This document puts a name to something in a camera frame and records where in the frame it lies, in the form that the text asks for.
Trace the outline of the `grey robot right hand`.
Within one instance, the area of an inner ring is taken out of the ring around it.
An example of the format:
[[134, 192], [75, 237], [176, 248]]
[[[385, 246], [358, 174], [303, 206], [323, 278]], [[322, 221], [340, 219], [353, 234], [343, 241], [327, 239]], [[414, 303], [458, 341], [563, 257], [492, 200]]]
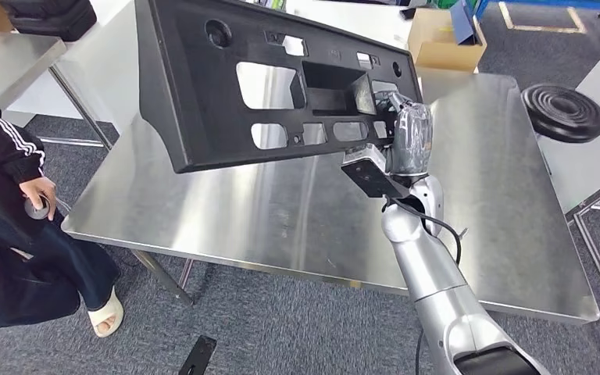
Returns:
[[425, 177], [428, 174], [434, 130], [430, 106], [392, 90], [378, 91], [374, 98], [379, 113], [395, 115], [388, 172], [400, 177]]

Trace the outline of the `person's left hand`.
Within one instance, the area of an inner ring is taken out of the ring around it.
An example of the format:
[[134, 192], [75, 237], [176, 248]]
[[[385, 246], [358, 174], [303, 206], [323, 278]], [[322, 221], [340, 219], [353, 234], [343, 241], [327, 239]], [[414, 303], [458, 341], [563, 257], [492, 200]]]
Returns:
[[19, 184], [23, 195], [30, 201], [34, 212], [38, 215], [48, 214], [48, 220], [53, 221], [56, 211], [56, 185], [47, 177], [39, 177]]

